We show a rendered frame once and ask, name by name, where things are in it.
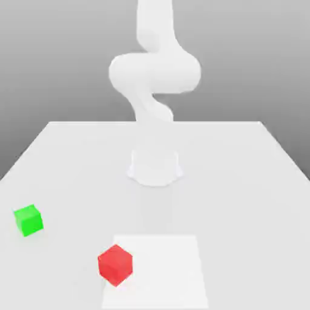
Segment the small green cube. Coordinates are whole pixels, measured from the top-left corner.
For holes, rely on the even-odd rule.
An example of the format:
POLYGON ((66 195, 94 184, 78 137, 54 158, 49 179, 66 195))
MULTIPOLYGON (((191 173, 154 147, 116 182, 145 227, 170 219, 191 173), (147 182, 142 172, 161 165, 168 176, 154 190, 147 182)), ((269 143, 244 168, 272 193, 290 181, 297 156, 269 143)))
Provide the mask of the small green cube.
POLYGON ((24 237, 44 229, 41 213, 34 205, 13 212, 18 229, 24 237))

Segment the small red cube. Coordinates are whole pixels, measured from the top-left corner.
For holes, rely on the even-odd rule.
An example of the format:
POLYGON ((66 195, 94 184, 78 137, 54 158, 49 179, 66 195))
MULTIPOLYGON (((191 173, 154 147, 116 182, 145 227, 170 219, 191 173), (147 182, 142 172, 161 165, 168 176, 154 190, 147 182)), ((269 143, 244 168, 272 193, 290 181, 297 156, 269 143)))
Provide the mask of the small red cube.
POLYGON ((99 274, 117 287, 133 273, 133 256, 114 244, 97 257, 99 274))

